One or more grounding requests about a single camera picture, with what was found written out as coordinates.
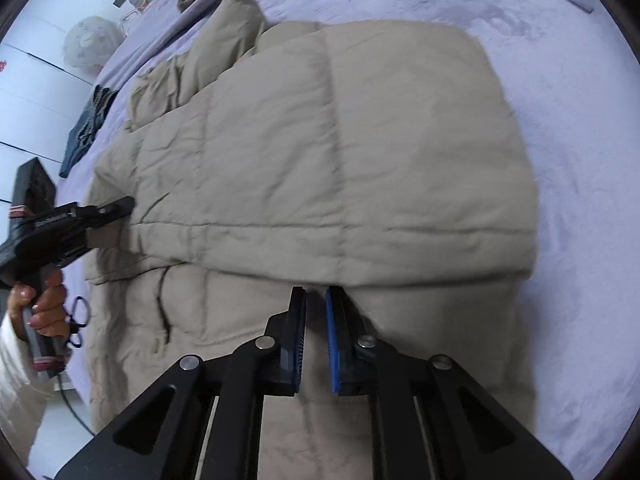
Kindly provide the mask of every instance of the blue gripper pad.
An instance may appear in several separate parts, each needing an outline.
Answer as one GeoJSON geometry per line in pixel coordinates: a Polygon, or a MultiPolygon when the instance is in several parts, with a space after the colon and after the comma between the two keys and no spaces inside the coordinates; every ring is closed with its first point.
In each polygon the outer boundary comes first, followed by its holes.
{"type": "Polygon", "coordinates": [[[338,352],[338,335],[335,328],[334,306],[331,302],[331,293],[327,289],[324,295],[326,308],[326,334],[329,345],[329,372],[331,373],[331,385],[334,394],[340,391],[340,352],[338,352]]]}

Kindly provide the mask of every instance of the metal bolt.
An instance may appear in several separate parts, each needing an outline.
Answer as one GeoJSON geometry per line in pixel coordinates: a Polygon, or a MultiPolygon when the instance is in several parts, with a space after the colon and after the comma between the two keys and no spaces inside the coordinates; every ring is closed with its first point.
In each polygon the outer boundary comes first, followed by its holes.
{"type": "Polygon", "coordinates": [[[187,372],[189,370],[195,370],[198,366],[200,366],[200,359],[195,355],[186,355],[180,359],[180,368],[187,372]]]}
{"type": "Polygon", "coordinates": [[[431,364],[438,370],[451,370],[453,361],[446,355],[440,354],[431,358],[431,364]]]}
{"type": "Polygon", "coordinates": [[[255,345],[260,350],[268,350],[276,344],[276,340],[268,335],[263,335],[255,340],[255,345]]]}
{"type": "Polygon", "coordinates": [[[358,338],[358,345],[363,348],[373,348],[378,342],[372,335],[361,335],[358,338]]]}

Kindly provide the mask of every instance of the black cable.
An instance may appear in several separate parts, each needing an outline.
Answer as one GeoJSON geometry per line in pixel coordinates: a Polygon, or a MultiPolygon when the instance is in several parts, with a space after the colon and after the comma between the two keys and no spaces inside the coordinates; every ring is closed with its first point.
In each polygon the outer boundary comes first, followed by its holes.
{"type": "Polygon", "coordinates": [[[69,402],[69,400],[66,398],[65,395],[65,391],[64,388],[62,387],[62,377],[60,377],[60,375],[58,375],[58,386],[60,386],[60,395],[62,396],[62,400],[65,401],[66,406],[69,408],[69,411],[71,412],[71,415],[74,416],[74,418],[82,425],[83,428],[85,428],[89,433],[91,433],[91,436],[95,436],[95,433],[93,431],[91,431],[91,428],[89,428],[85,423],[84,420],[82,420],[78,414],[76,413],[76,411],[73,409],[73,407],[71,406],[71,403],[69,402]]]}

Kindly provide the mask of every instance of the black metal arm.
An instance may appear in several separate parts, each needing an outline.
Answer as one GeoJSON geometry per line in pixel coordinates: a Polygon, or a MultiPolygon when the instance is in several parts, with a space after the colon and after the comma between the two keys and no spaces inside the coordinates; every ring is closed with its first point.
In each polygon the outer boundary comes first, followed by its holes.
{"type": "Polygon", "coordinates": [[[231,355],[180,359],[57,474],[56,480],[253,480],[257,475],[265,395],[300,387],[306,294],[272,316],[264,335],[231,355]],[[207,423],[215,399],[209,439],[207,423]]]}
{"type": "Polygon", "coordinates": [[[334,392],[369,396],[375,480],[571,480],[453,359],[409,357],[367,334],[341,287],[326,309],[334,392]]]}
{"type": "MultiPolygon", "coordinates": [[[[300,386],[305,302],[295,287],[264,336],[210,361],[180,359],[56,480],[191,480],[200,456],[202,480],[255,480],[264,396],[300,386]]],[[[340,287],[326,309],[334,392],[369,396],[374,480],[571,480],[452,359],[409,357],[368,334],[340,287]]]]}

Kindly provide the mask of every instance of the white cabinet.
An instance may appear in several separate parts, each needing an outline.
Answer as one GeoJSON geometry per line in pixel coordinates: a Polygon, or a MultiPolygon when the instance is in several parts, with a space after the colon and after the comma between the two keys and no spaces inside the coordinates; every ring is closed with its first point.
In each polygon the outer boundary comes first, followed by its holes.
{"type": "Polygon", "coordinates": [[[62,56],[65,35],[66,32],[63,29],[28,12],[22,12],[7,31],[2,43],[33,54],[92,84],[100,73],[100,67],[76,68],[66,64],[62,56]]]}
{"type": "Polygon", "coordinates": [[[69,131],[92,86],[39,59],[0,44],[0,238],[6,238],[15,172],[40,156],[54,182],[69,131]]]}

